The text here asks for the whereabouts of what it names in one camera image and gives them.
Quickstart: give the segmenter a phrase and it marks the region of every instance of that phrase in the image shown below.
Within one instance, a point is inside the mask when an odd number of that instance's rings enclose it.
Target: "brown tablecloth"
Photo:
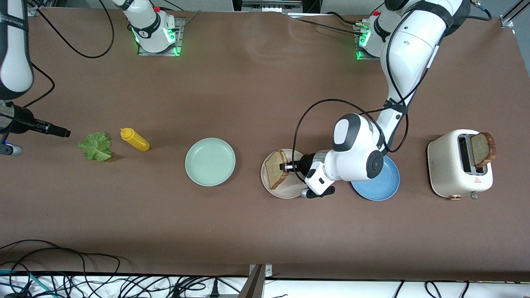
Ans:
[[[80,51],[95,55],[108,45],[102,10],[45,13]],[[444,40],[411,107],[408,139],[390,155],[401,174],[394,197],[368,201],[342,181],[333,196],[283,200],[261,183],[263,159],[292,146],[299,117],[318,100],[381,107],[387,83],[379,62],[356,61],[347,33],[279,13],[200,12],[184,31],[182,56],[138,57],[125,16],[111,15],[116,39],[100,59],[78,56],[41,17],[30,20],[31,59],[57,84],[31,109],[72,135],[9,137],[25,152],[0,156],[2,244],[39,238],[112,253],[129,259],[121,269],[129,273],[245,274],[248,264],[266,262],[281,277],[528,280],[530,81],[510,29],[468,20]],[[334,16],[312,20],[348,28]],[[48,87],[36,73],[16,102]],[[330,148],[333,125],[347,112],[355,111],[316,107],[297,149]],[[152,149],[122,141],[122,127]],[[443,200],[429,185],[427,144],[459,128],[490,132],[498,146],[494,185],[476,201]],[[87,161],[76,146],[98,131],[112,137],[109,162]],[[193,183],[184,169],[187,150],[206,137],[236,153],[232,177],[217,187]],[[64,254],[35,259],[34,269],[81,270]],[[112,265],[101,260],[89,270]]]

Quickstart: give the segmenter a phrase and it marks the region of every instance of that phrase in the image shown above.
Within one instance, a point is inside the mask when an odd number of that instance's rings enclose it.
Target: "green led light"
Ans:
[[[138,41],[138,36],[136,36],[136,32],[134,32],[134,30],[133,30],[132,32],[133,32],[133,34],[134,34],[134,40],[136,40],[136,43],[140,43],[140,42]]]
[[[363,36],[366,36],[366,37],[361,38],[360,43],[359,43],[362,47],[366,47],[366,43],[368,42],[368,38],[370,38],[370,35],[372,35],[372,33],[370,32],[370,29],[366,29],[366,33],[363,34]]]
[[[164,28],[164,34],[166,35],[167,41],[169,43],[175,42],[175,35],[169,35],[169,33],[168,33],[166,28]]]

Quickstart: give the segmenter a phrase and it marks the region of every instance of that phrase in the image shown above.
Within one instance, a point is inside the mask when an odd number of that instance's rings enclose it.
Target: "plate rim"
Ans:
[[[196,181],[194,178],[191,177],[190,175],[190,169],[188,168],[188,163],[187,161],[191,158],[190,156],[190,153],[192,152],[191,150],[199,143],[201,142],[207,142],[208,140],[217,140],[217,141],[221,141],[223,143],[223,145],[225,145],[227,148],[229,148],[229,153],[230,155],[233,157],[233,164],[231,166],[231,169],[230,169],[230,173],[228,174],[228,176],[226,178],[224,178],[221,182],[219,183],[214,183],[214,184],[211,184],[211,185],[206,185],[206,184],[203,184],[203,183],[199,183],[198,181]],[[230,176],[232,176],[232,174],[234,173],[234,170],[235,170],[235,165],[236,165],[236,156],[235,156],[235,152],[234,152],[234,149],[232,148],[232,146],[230,146],[230,144],[223,140],[223,139],[220,139],[220,138],[214,138],[214,137],[209,137],[209,138],[204,138],[204,139],[200,139],[198,140],[197,142],[195,142],[193,145],[191,145],[191,147],[188,149],[188,152],[186,153],[186,157],[184,159],[184,168],[186,170],[186,174],[188,175],[188,178],[191,179],[191,181],[193,181],[195,184],[198,184],[200,186],[204,186],[204,187],[212,187],[212,186],[217,186],[217,185],[220,185],[222,184],[223,182],[225,182],[226,180],[228,180],[230,178]]]
[[[396,168],[396,170],[397,170],[397,179],[398,179],[397,181],[398,181],[398,184],[397,184],[397,188],[395,189],[395,191],[394,191],[389,197],[387,197],[387,198],[385,198],[385,199],[372,199],[372,198],[367,198],[367,197],[363,196],[361,193],[359,193],[359,191],[355,188],[355,185],[354,185],[354,182],[362,182],[362,181],[351,181],[350,184],[351,184],[351,186],[354,188],[355,192],[356,192],[358,195],[360,195],[361,197],[363,197],[363,198],[365,198],[365,199],[367,199],[367,200],[370,200],[370,201],[385,201],[385,200],[390,199],[391,197],[393,197],[393,196],[396,194],[396,192],[399,190],[399,185],[400,185],[400,183],[401,183],[401,175],[399,174],[398,165],[397,165],[397,164],[396,164],[396,163],[395,163],[395,162],[394,162],[389,156],[385,155],[385,156],[383,157],[383,162],[386,162],[387,160],[389,160],[389,161],[392,163],[392,165],[393,165],[393,166]]]
[[[292,148],[291,148],[291,149],[289,149],[289,148],[284,148],[284,149],[279,149],[279,150],[282,150],[282,151],[283,151],[283,150],[290,150],[290,151],[291,151],[291,156],[294,155],[294,154],[293,154],[293,149],[292,149]],[[261,164],[260,172],[261,172],[261,170],[263,169],[263,167],[265,166],[265,163],[267,162],[267,159],[269,159],[269,157],[270,157],[274,152],[275,152],[275,151],[272,151],[269,155],[267,155],[267,157],[265,157],[265,159],[263,160],[263,163]],[[304,155],[303,153],[301,153],[301,152],[298,151],[298,150],[296,150],[295,152],[298,153],[298,154],[300,154],[300,155],[302,155],[302,156]],[[296,199],[296,198],[298,198],[298,197],[300,196],[300,194],[298,194],[298,195],[296,195],[296,197],[280,197],[280,196],[274,194],[274,193],[272,192],[272,190],[270,190],[269,188],[267,188],[267,186],[265,186],[265,179],[264,179],[263,175],[260,174],[260,176],[261,176],[261,184],[263,185],[263,187],[265,188],[265,190],[268,191],[271,195],[273,195],[273,196],[275,196],[275,197],[277,197],[277,198],[279,198],[279,199],[283,199],[283,200]]]

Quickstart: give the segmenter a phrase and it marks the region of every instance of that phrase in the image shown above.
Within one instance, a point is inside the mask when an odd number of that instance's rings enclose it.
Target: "lettuce leaf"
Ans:
[[[110,139],[105,133],[89,134],[86,139],[77,142],[77,147],[83,149],[86,159],[103,162],[110,157]]]

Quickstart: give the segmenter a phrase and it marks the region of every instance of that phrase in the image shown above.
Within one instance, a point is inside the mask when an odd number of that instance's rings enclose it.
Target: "white plate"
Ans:
[[[234,150],[222,139],[205,138],[189,149],[184,165],[193,182],[201,186],[216,186],[234,172]]]
[[[282,149],[282,151],[287,156],[287,161],[291,161],[293,157],[293,150],[292,149]],[[290,172],[289,175],[285,178],[285,180],[278,185],[278,187],[275,190],[270,189],[269,185],[269,175],[267,174],[267,168],[265,167],[265,162],[269,157],[271,157],[271,154],[265,158],[263,161],[263,164],[261,165],[261,182],[263,183],[263,186],[265,186],[265,189],[270,192],[273,196],[278,197],[280,199],[294,199],[298,196],[300,196],[300,191],[307,187],[307,185],[303,182],[301,182],[296,175],[293,172]],[[303,154],[296,151],[295,152],[295,161],[300,160],[302,158]]]

